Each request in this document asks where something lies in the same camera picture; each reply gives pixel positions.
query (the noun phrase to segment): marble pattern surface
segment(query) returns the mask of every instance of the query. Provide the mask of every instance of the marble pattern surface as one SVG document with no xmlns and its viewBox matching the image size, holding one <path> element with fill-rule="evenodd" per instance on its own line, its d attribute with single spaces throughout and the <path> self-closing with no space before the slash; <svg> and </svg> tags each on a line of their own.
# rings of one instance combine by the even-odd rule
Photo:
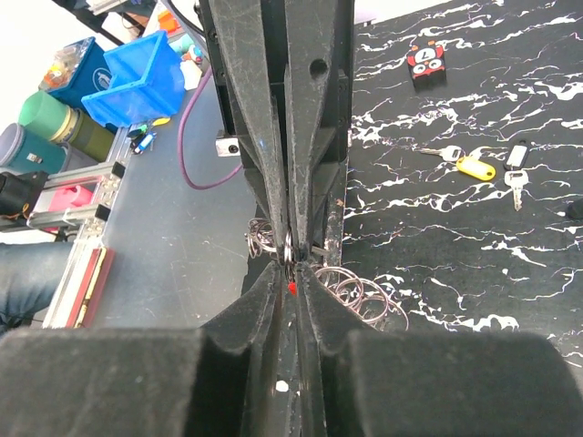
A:
<svg viewBox="0 0 583 437">
<path fill-rule="evenodd" d="M 357 28 L 343 264 L 401 302 L 412 330 L 527 331 L 583 381 L 583 4 L 454 1 Z M 415 93 L 405 54 L 445 46 L 447 85 Z M 523 208 L 502 164 L 534 143 Z M 456 145 L 482 182 L 420 147 Z M 397 328 L 397 316 L 385 330 Z"/>
</svg>

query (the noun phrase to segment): jeans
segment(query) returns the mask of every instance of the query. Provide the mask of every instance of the jeans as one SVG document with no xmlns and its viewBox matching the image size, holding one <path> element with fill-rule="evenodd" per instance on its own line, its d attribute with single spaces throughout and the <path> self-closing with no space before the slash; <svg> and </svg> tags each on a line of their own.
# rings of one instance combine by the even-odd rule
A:
<svg viewBox="0 0 583 437">
<path fill-rule="evenodd" d="M 0 335 L 51 303 L 72 243 L 0 243 Z"/>
</svg>

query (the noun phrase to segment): blue crate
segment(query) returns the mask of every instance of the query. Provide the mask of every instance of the blue crate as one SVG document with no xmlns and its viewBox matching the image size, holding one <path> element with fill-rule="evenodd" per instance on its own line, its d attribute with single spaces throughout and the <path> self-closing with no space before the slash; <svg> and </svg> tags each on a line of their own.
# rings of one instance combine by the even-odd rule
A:
<svg viewBox="0 0 583 437">
<path fill-rule="evenodd" d="M 84 96 L 106 90 L 109 87 L 111 73 L 103 57 L 103 49 L 95 42 L 91 36 L 87 38 L 89 46 L 85 55 L 81 58 L 75 73 L 69 83 L 59 88 L 49 89 L 48 94 L 68 104 L 70 107 L 85 110 L 81 99 Z M 82 45 L 85 39 L 77 41 L 71 46 Z"/>
<path fill-rule="evenodd" d="M 109 89 L 82 99 L 101 126 L 129 127 L 179 112 L 184 75 L 165 31 L 110 50 L 105 59 L 113 75 Z"/>
</svg>

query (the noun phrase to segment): silver key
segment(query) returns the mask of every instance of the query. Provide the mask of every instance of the silver key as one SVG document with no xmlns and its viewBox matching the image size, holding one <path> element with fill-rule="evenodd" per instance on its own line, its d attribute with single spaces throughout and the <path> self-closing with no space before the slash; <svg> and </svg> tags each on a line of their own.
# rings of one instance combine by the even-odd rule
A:
<svg viewBox="0 0 583 437">
<path fill-rule="evenodd" d="M 444 148 L 422 148 L 419 150 L 426 155 L 437 155 L 445 162 L 456 162 L 462 157 L 462 148 L 459 146 L 447 146 Z"/>
<path fill-rule="evenodd" d="M 519 211 L 522 208 L 522 188 L 528 183 L 528 174 L 525 170 L 507 171 L 504 183 L 512 188 L 514 209 Z"/>
</svg>

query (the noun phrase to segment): gray surface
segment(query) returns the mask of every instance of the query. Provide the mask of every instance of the gray surface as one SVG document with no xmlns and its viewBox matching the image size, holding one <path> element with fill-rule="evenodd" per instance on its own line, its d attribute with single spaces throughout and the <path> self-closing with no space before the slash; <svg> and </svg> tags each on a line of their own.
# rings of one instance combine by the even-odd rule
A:
<svg viewBox="0 0 583 437">
<path fill-rule="evenodd" d="M 117 255 L 94 326 L 197 327 L 240 296 L 247 273 L 244 233 L 255 200 L 242 172 L 206 191 L 185 184 L 176 152 L 179 119 L 158 127 L 154 149 L 128 163 L 105 230 L 104 242 Z M 185 135 L 185 160 L 195 182 L 212 182 L 239 163 L 217 157 L 220 128 L 209 81 Z"/>
</svg>

